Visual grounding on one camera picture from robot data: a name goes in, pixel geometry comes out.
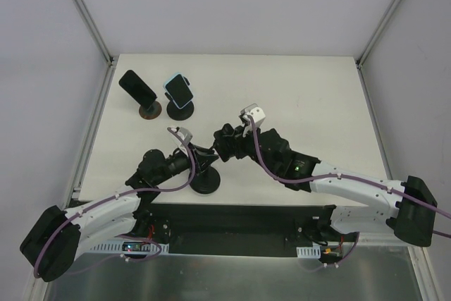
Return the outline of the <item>black round-base phone stand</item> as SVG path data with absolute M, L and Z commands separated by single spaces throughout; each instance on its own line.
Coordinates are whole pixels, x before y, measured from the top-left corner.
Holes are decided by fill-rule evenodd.
M 212 163 L 219 160 L 218 155 L 198 156 L 194 178 L 190 187 L 201 195 L 209 195 L 217 191 L 221 184 L 219 172 L 212 166 Z

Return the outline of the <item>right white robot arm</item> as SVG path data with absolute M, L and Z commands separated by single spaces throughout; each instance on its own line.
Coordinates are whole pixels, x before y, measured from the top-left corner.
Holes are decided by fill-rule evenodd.
M 358 207 L 329 207 L 326 218 L 317 223 L 317 232 L 324 240 L 356 232 L 393 232 L 410 245 L 431 245 L 437 202 L 420 178 L 377 179 L 344 171 L 292 150 L 275 129 L 251 132 L 225 124 L 214 133 L 213 148 L 223 161 L 248 156 L 291 190 L 329 194 L 359 203 Z

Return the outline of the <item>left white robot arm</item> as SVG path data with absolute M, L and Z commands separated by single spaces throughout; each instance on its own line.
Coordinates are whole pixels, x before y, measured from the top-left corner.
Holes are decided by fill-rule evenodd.
M 163 191 L 160 184 L 184 171 L 190 172 L 187 181 L 191 183 L 218 158 L 212 148 L 193 144 L 169 156 L 151 149 L 112 196 L 69 209 L 56 205 L 45 209 L 22 241 L 20 252 L 32 265 L 35 278 L 54 281 L 80 255 L 107 238 L 124 233 L 143 236 L 149 220 L 141 212 Z

